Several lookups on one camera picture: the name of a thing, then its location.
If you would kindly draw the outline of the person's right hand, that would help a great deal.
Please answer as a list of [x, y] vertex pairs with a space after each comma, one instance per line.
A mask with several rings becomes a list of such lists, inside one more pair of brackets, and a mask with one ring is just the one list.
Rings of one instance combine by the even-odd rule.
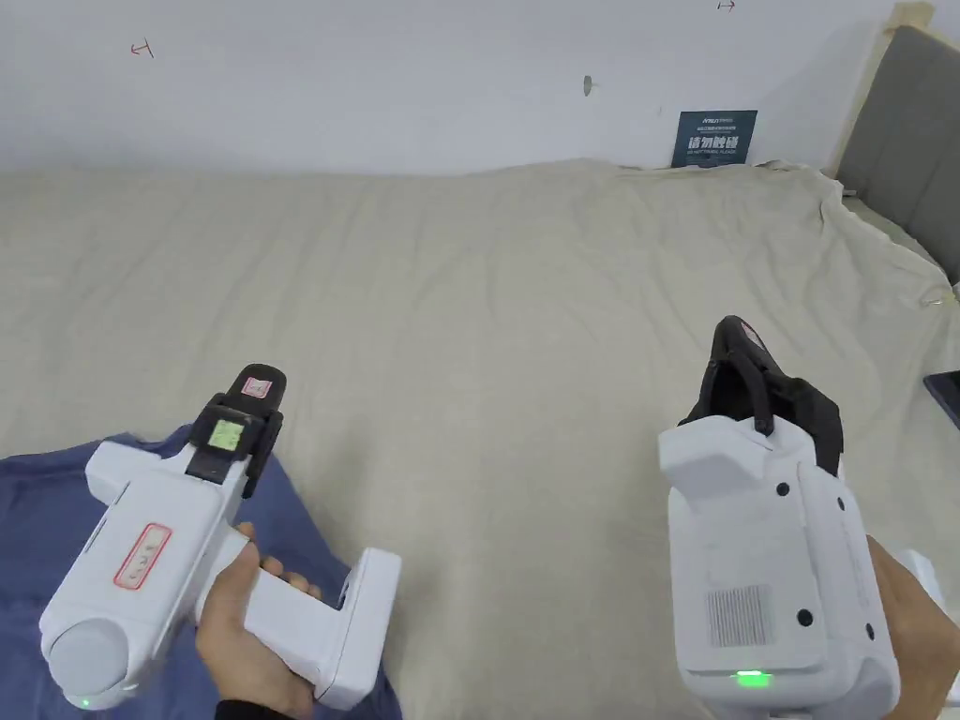
[[899, 669], [888, 719], [938, 719], [959, 671], [959, 628], [877, 539], [867, 537]]

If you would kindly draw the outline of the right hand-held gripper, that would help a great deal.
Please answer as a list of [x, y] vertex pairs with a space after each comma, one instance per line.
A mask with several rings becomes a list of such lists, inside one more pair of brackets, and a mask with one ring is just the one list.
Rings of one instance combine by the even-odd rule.
[[729, 315], [696, 419], [658, 439], [683, 684], [716, 719], [884, 717], [901, 676], [838, 405]]

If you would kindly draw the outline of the person's left hand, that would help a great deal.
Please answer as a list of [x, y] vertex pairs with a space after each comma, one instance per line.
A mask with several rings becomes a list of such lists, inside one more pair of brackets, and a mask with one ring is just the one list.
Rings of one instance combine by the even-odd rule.
[[219, 572], [196, 633], [197, 652], [219, 694], [214, 717], [310, 719], [315, 706], [313, 686], [245, 629], [245, 616], [261, 570], [315, 599], [322, 598], [321, 590], [303, 575], [285, 571], [279, 560], [261, 555], [252, 523], [240, 523], [236, 530], [247, 544]]

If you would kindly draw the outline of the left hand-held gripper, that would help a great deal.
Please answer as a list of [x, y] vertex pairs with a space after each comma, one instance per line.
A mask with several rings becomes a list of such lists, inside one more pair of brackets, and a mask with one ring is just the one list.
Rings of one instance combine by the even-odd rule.
[[[118, 442], [85, 468], [106, 510], [43, 611], [41, 652], [67, 701], [108, 710], [132, 698], [181, 627], [197, 623], [217, 575], [247, 543], [234, 528], [282, 428], [285, 374], [248, 365], [196, 418], [168, 458]], [[374, 688], [401, 560], [368, 548], [336, 606], [259, 571], [245, 628], [314, 688], [349, 710]]]

